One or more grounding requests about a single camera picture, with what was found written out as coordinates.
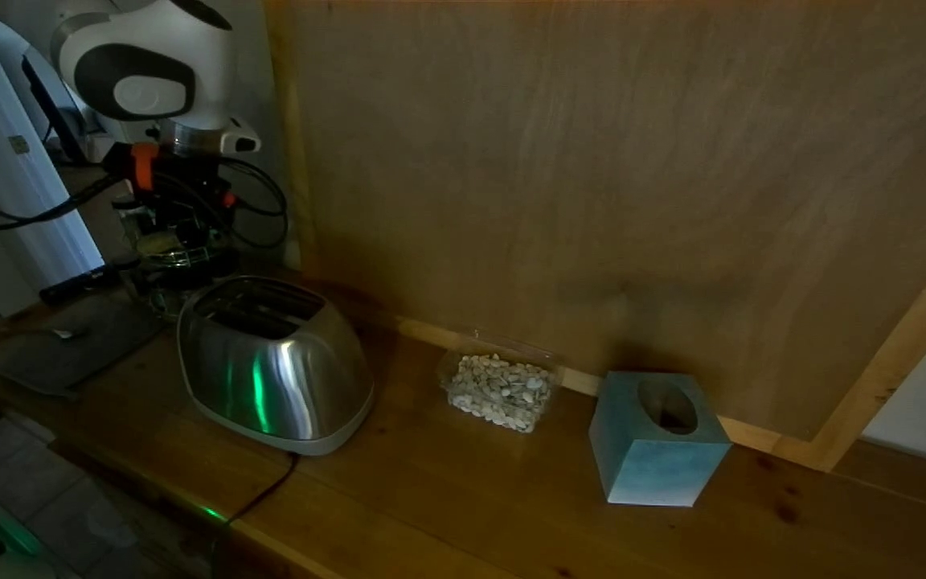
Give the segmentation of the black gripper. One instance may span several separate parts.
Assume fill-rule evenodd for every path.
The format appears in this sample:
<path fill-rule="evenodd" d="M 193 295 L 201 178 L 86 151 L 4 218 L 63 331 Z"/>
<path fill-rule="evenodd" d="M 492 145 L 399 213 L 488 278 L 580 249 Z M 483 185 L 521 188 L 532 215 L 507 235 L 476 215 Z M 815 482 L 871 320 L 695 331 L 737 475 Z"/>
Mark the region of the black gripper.
<path fill-rule="evenodd" d="M 232 230 L 238 198 L 217 157 L 187 157 L 149 141 L 114 145 L 102 169 L 130 180 L 133 208 L 149 208 L 150 229 L 172 230 L 181 244 L 201 247 Z"/>

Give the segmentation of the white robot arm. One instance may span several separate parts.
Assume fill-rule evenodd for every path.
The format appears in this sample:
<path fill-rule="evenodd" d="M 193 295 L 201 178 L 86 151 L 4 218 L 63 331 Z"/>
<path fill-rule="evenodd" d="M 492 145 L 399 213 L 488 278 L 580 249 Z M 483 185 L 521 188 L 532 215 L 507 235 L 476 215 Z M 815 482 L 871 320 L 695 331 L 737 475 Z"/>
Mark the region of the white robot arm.
<path fill-rule="evenodd" d="M 236 238 L 236 191 L 219 178 L 262 136 L 232 108 L 236 26 L 205 0 L 63 0 L 50 64 L 100 114 L 116 122 L 106 168 L 137 203 L 162 208 L 193 240 Z"/>

